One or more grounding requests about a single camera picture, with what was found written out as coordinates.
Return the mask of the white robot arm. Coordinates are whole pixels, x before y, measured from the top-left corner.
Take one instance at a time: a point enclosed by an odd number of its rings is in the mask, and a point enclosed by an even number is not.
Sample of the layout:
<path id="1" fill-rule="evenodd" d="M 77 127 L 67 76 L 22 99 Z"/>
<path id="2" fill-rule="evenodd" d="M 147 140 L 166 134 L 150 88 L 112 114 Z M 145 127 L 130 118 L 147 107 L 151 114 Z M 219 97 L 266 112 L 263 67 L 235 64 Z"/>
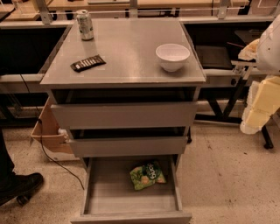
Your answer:
<path id="1" fill-rule="evenodd" d="M 240 51 L 238 58 L 255 60 L 257 69 L 267 74 L 261 82 L 252 82 L 241 119 L 240 130 L 255 134 L 280 109 L 280 15 L 260 38 Z"/>

